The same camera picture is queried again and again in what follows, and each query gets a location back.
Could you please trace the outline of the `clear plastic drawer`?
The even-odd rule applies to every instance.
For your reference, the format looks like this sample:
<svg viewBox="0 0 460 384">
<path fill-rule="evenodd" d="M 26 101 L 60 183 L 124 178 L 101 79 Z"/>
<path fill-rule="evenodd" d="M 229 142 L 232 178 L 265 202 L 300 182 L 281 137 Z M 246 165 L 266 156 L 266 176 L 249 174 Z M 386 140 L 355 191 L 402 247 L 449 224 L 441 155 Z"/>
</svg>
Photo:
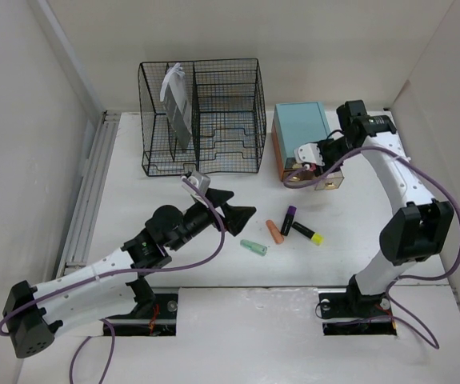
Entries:
<svg viewBox="0 0 460 384">
<path fill-rule="evenodd" d="M 283 181 L 300 182 L 304 180 L 304 167 L 302 162 L 297 162 L 295 158 L 286 160 L 283 172 Z"/>
<path fill-rule="evenodd" d="M 318 182 L 315 186 L 315 190 L 336 190 L 340 187 L 344 180 L 344 175 L 341 170 L 336 170 L 327 175 L 322 181 Z"/>
</svg>

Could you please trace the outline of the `grey paper swatch booklet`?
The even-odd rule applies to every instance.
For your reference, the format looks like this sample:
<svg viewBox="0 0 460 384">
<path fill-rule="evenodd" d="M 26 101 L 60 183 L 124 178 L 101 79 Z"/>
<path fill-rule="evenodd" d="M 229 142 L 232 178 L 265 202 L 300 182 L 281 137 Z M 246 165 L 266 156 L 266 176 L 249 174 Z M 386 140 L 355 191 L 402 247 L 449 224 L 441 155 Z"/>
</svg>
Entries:
<svg viewBox="0 0 460 384">
<path fill-rule="evenodd" d="M 192 105 L 187 93 L 186 73 L 180 62 L 167 70 L 159 97 L 178 146 L 186 150 L 192 137 Z"/>
</svg>

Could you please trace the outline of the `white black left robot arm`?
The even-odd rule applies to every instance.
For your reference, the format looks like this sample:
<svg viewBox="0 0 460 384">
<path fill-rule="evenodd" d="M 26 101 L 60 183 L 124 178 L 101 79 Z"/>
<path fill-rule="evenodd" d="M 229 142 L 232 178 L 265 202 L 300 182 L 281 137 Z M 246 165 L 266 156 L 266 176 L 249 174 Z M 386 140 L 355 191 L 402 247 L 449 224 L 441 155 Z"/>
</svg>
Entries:
<svg viewBox="0 0 460 384">
<path fill-rule="evenodd" d="M 170 251 L 179 250 L 209 227 L 237 236 L 256 213 L 253 206 L 232 206 L 233 192 L 209 188 L 192 192 L 185 211 L 160 206 L 143 230 L 102 260 L 53 281 L 15 284 L 2 311 L 0 333 L 10 338 L 17 358 L 34 356 L 64 333 L 119 315 L 144 317 L 155 294 L 146 276 L 165 270 Z"/>
</svg>

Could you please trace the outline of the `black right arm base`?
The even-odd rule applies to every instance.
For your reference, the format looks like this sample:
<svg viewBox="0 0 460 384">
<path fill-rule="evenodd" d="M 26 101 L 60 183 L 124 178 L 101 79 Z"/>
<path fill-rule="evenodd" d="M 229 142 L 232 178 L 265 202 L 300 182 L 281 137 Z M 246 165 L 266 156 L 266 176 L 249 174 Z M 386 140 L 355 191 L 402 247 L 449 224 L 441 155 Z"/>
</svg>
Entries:
<svg viewBox="0 0 460 384">
<path fill-rule="evenodd" d="M 363 295 L 354 278 L 345 289 L 320 290 L 317 308 L 325 336 L 397 335 L 386 294 Z"/>
</svg>

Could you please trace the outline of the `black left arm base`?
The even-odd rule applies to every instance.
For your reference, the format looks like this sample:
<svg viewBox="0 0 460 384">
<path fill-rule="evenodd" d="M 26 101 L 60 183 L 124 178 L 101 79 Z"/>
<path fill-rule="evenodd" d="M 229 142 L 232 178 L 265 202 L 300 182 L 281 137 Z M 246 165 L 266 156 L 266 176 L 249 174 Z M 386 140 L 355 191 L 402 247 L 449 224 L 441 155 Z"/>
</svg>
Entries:
<svg viewBox="0 0 460 384">
<path fill-rule="evenodd" d="M 179 288 L 152 288 L 153 298 L 142 309 L 108 318 L 116 336 L 173 337 L 177 331 Z"/>
</svg>

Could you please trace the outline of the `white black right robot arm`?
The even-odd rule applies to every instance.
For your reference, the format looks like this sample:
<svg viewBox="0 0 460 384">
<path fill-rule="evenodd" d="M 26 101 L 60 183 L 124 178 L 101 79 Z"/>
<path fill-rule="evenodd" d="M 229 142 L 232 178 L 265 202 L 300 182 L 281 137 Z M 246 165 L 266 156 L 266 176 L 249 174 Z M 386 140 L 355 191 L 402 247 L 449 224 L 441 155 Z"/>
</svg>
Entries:
<svg viewBox="0 0 460 384">
<path fill-rule="evenodd" d="M 365 269 L 353 275 L 343 293 L 320 294 L 324 319 L 371 318 L 378 315 L 387 287 L 402 273 L 441 252 L 454 216 L 407 166 L 392 120 L 370 116 L 363 101 L 337 109 L 342 136 L 318 144 L 323 170 L 359 149 L 374 169 L 389 199 L 392 217 L 379 235 L 379 251 Z"/>
</svg>

